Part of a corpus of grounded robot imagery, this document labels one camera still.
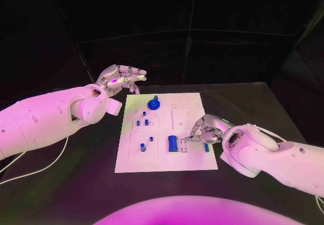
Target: black table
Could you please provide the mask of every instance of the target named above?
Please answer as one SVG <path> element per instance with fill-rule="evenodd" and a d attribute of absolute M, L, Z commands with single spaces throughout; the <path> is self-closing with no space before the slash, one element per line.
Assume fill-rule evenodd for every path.
<path fill-rule="evenodd" d="M 265 83 L 141 87 L 141 93 L 200 92 L 205 112 L 233 124 L 258 124 L 287 140 L 305 142 Z M 114 98 L 125 105 L 128 91 Z M 324 224 L 314 196 L 284 186 L 265 172 L 248 178 L 220 160 L 219 170 L 114 173 L 124 107 L 120 115 L 69 137 L 65 153 L 43 172 L 0 186 L 0 224 L 91 224 L 144 200 L 203 195 L 256 205 L 305 224 Z M 30 151 L 2 180 L 46 167 L 65 140 Z"/>

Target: robotic hand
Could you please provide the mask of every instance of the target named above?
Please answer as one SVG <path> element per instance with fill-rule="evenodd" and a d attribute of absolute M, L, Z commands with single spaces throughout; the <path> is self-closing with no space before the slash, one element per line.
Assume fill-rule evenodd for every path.
<path fill-rule="evenodd" d="M 118 115 L 121 103 L 110 97 L 121 88 L 140 94 L 135 81 L 146 81 L 146 74 L 112 65 L 95 84 L 27 98 L 0 111 L 0 160 L 56 143 L 95 124 L 107 112 Z"/>
<path fill-rule="evenodd" d="M 277 143 L 261 131 L 282 139 L 255 125 L 235 126 L 206 114 L 184 140 L 207 144 L 222 142 L 220 158 L 241 174 L 254 178 L 265 171 L 284 185 L 324 197 L 324 148 L 284 139 Z"/>

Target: white board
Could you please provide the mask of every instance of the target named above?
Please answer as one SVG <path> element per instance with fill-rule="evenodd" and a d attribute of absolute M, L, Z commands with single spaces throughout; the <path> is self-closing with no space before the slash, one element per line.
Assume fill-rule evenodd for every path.
<path fill-rule="evenodd" d="M 147 103 L 156 95 L 161 106 L 157 110 L 150 110 Z M 127 95 L 115 173 L 216 170 L 213 146 L 209 145 L 206 152 L 202 142 L 183 141 L 196 121 L 205 115 L 200 94 L 156 95 Z M 177 152 L 169 152 L 167 138 L 171 135 L 177 136 Z"/>

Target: table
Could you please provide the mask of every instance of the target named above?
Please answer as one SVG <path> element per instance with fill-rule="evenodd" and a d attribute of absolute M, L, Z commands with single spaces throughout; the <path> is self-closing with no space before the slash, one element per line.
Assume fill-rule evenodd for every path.
<path fill-rule="evenodd" d="M 303 135 L 265 83 L 148 86 L 143 94 L 200 92 L 205 112 L 233 124 L 256 124 L 287 140 Z M 128 91 L 114 98 L 125 105 Z M 124 107 L 117 117 L 82 128 L 55 165 L 0 186 L 0 224 L 92 224 L 124 207 L 153 198 L 203 195 L 256 205 L 305 224 L 324 224 L 314 196 L 282 185 L 265 172 L 248 178 L 220 160 L 219 170 L 114 173 Z M 46 167 L 65 140 L 25 154 L 2 180 Z"/>

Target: robotic arm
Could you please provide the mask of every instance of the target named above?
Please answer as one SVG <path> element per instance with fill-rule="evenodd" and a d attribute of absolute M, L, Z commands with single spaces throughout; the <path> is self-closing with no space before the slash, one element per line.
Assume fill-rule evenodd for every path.
<path fill-rule="evenodd" d="M 277 143 L 268 130 L 246 124 L 235 126 L 206 114 L 195 124 L 187 142 L 222 142 L 220 158 L 248 177 L 265 171 L 284 185 L 324 197 L 324 148 L 288 142 Z"/>
<path fill-rule="evenodd" d="M 118 115 L 121 103 L 111 99 L 121 88 L 140 93 L 135 81 L 146 81 L 144 70 L 110 66 L 97 83 L 19 101 L 0 111 L 0 160 L 39 149 L 95 124 L 105 113 Z"/>

